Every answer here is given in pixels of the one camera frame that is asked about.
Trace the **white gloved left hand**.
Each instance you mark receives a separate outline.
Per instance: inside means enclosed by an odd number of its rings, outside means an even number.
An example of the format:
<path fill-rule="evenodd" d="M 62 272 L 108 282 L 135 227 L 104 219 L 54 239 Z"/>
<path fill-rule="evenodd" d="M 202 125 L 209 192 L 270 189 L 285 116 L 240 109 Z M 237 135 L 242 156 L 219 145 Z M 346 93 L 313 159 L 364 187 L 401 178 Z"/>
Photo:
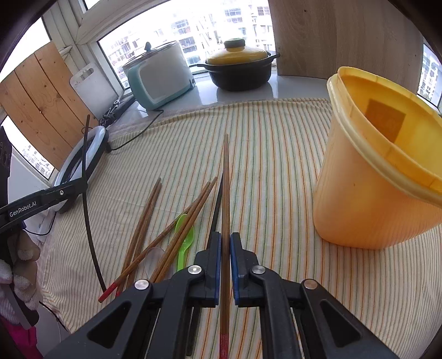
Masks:
<path fill-rule="evenodd" d="M 17 297 L 28 309 L 36 310 L 41 299 L 38 285 L 40 248 L 24 230 L 16 237 L 10 237 L 7 245 L 14 264 L 9 265 L 1 260 L 1 285 L 13 284 Z"/>

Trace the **pink sleeve forearm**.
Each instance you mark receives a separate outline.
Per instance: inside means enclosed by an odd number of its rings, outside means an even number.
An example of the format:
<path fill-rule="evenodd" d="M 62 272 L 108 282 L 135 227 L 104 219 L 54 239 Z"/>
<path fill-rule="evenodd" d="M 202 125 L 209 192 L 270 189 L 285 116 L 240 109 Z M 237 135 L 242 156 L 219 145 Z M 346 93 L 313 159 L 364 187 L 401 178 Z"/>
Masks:
<path fill-rule="evenodd" d="M 1 317 L 1 323 L 24 358 L 43 358 L 43 355 L 37 348 L 38 338 L 35 327 L 24 329 L 21 324 L 12 324 L 4 317 Z"/>

